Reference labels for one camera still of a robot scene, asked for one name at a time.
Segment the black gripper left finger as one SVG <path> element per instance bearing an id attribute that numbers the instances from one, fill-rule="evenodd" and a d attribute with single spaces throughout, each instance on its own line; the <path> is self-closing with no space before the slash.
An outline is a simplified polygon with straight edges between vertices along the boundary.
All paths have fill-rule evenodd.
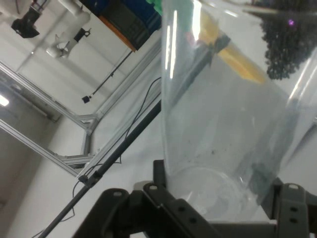
<path id="1" fill-rule="evenodd" d="M 74 234 L 75 238 L 213 238 L 215 229 L 185 200 L 166 189 L 163 160 L 153 162 L 153 181 L 142 190 L 105 190 Z"/>

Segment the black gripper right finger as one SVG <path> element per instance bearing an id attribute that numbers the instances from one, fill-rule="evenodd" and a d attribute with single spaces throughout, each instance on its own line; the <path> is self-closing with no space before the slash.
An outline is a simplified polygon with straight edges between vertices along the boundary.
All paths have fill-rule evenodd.
<path id="1" fill-rule="evenodd" d="M 295 183 L 276 178 L 262 202 L 270 220 L 275 220 L 275 238 L 317 236 L 317 196 Z"/>

